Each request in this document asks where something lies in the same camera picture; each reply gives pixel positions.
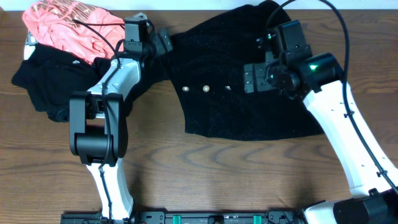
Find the black knit skirt with buttons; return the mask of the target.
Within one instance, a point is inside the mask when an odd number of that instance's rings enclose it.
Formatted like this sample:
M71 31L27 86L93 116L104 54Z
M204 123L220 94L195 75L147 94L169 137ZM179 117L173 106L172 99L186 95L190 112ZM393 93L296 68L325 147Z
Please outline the black knit skirt with buttons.
M172 51L151 61L127 99L132 102L153 84L170 80L180 100L185 130L208 138L270 141L321 134L322 128L301 101L277 91L244 91L244 66L261 63L257 39L267 22L289 16L276 2L244 5L171 37Z

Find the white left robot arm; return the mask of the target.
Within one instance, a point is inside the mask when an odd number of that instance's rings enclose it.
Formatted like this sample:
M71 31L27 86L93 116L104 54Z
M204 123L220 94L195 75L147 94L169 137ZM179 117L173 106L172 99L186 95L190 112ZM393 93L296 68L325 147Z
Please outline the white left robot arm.
M62 223L137 223L123 158L128 145L127 103L154 60L173 49L168 30L127 30L112 47L111 65L100 81L72 94L70 150L91 173L102 203L97 215L63 215Z

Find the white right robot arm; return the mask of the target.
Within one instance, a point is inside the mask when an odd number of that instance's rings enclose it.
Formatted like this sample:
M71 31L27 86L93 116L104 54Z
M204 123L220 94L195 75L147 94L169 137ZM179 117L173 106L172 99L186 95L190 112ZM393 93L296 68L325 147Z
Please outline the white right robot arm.
M279 90L301 100L343 167L352 198L309 205L297 223L397 223L397 167L362 117L332 54L247 64L244 84L246 93Z

